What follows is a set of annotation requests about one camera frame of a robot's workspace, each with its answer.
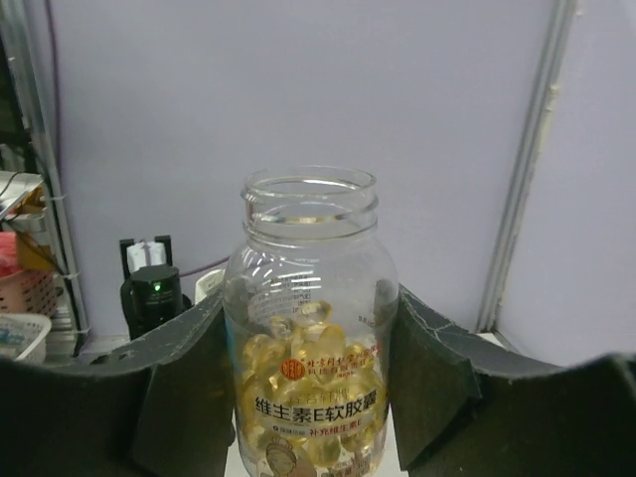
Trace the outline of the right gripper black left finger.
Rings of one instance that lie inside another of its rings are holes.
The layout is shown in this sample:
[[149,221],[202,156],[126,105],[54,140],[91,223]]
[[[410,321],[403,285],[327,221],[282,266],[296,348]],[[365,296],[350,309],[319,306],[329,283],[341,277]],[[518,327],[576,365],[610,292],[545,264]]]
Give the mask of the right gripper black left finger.
[[1,363],[5,476],[221,476],[235,438],[222,296],[92,363]]

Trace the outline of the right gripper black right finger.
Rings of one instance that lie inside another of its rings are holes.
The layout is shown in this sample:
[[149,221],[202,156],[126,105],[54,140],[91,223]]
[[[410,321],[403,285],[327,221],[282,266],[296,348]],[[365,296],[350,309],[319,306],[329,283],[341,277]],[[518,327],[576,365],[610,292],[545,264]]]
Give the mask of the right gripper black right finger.
[[635,359],[559,367],[499,347],[399,293],[390,398],[411,476],[631,476]]

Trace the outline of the glass pill bottle yellow pills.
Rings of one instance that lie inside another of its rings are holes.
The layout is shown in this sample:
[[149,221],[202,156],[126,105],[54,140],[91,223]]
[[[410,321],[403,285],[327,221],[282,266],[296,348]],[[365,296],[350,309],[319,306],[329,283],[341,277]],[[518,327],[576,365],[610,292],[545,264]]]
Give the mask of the glass pill bottle yellow pills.
[[244,183],[223,307],[251,476],[370,476],[384,457],[398,277],[375,187],[319,166]]

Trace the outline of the white plastic basket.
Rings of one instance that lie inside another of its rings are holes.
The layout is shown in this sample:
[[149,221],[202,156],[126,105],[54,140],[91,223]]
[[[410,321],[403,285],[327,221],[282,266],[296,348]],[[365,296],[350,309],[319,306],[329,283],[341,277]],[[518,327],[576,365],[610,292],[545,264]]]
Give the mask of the white plastic basket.
[[47,357],[51,319],[40,314],[1,314],[1,357],[42,365]]

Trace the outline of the pink background basket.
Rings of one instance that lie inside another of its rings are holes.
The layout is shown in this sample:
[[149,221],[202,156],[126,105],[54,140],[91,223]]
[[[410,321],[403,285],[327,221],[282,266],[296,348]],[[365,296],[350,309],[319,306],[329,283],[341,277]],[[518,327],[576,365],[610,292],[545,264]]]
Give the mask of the pink background basket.
[[52,317],[58,306],[50,250],[34,251],[36,243],[15,232],[1,233],[1,311]]

